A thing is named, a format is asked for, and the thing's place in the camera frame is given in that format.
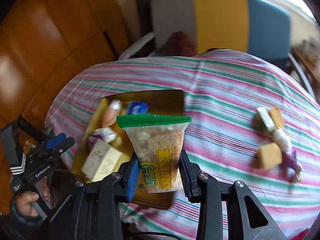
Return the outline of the person left hand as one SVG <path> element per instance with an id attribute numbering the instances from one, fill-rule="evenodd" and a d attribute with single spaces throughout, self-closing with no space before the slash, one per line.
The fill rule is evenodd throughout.
<path id="1" fill-rule="evenodd" d="M 47 185 L 47 177 L 42 178 L 41 186 L 42 186 L 42 196 L 51 206 L 50 192 Z M 36 211 L 36 209 L 31 205 L 31 203 L 38 200 L 38 198 L 39 198 L 39 195 L 31 191 L 25 191 L 17 195 L 16 207 L 18 212 L 25 217 L 37 217 L 39 214 Z"/>

